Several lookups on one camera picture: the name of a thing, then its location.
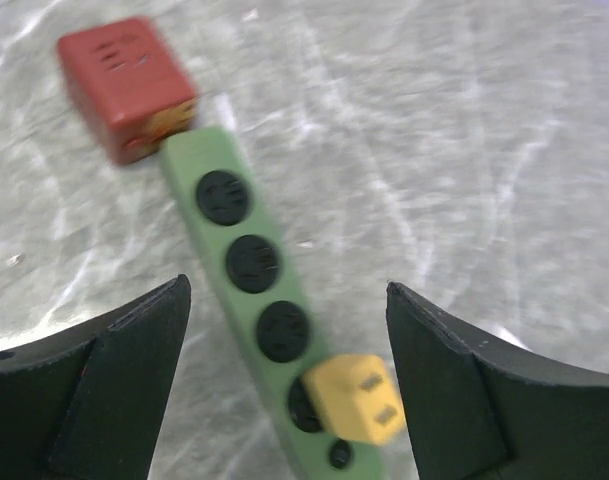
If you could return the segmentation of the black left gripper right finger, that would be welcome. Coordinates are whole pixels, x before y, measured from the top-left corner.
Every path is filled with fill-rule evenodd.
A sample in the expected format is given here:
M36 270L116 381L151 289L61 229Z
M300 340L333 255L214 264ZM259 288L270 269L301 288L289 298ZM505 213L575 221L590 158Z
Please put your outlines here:
M423 479L609 479L609 374L532 353L387 288L386 321Z

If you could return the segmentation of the yellow plug adapter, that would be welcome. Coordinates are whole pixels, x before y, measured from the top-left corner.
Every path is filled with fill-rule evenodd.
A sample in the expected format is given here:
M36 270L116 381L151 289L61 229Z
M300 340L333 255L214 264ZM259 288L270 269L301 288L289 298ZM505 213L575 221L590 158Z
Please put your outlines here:
M307 370L302 382L323 429L340 439L383 445L406 428L398 388L376 355L336 355Z

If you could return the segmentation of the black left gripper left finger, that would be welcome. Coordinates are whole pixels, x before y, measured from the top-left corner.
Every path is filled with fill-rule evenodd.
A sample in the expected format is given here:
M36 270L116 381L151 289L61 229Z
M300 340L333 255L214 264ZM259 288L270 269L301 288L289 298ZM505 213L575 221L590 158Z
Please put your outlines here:
M147 478L190 305L180 275L0 351L0 479Z

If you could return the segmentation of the green power strip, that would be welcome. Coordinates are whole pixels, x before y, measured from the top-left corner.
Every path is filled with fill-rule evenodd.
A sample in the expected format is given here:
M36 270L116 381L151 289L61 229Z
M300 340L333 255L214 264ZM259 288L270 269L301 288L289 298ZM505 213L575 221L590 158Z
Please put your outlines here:
M377 447L320 424L303 374L331 350L231 134L179 133L160 166L259 396L299 479L382 479Z

